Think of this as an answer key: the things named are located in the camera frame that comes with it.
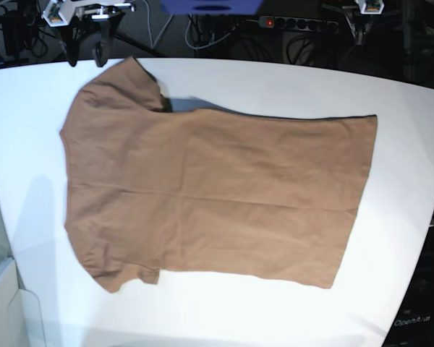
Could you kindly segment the black OpenArm base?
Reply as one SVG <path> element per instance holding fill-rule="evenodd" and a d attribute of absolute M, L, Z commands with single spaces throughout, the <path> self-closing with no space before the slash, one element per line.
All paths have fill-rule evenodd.
<path fill-rule="evenodd" d="M 434 226 L 383 345 L 434 346 Z"/>

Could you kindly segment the white bin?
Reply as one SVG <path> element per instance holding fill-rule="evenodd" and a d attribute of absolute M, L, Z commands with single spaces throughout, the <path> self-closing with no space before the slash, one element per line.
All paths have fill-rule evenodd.
<path fill-rule="evenodd" d="M 21 289 L 11 257 L 0 261 L 0 346 L 45 346 L 37 296 Z"/>

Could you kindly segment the brown T-shirt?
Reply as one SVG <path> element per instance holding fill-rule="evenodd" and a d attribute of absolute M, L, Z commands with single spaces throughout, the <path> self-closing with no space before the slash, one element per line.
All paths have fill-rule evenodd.
<path fill-rule="evenodd" d="M 170 112 L 133 58 L 82 87 L 60 136 L 65 228 L 113 293 L 161 271 L 330 288 L 369 176 L 378 119 Z"/>

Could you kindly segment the white power strip red switch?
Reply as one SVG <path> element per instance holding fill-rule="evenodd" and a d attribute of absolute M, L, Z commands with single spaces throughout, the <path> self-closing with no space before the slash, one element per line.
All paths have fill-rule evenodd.
<path fill-rule="evenodd" d="M 260 16 L 256 23 L 262 29 L 301 31 L 308 33 L 331 33 L 339 32 L 339 24 L 334 21 L 306 19 L 298 17 Z"/>

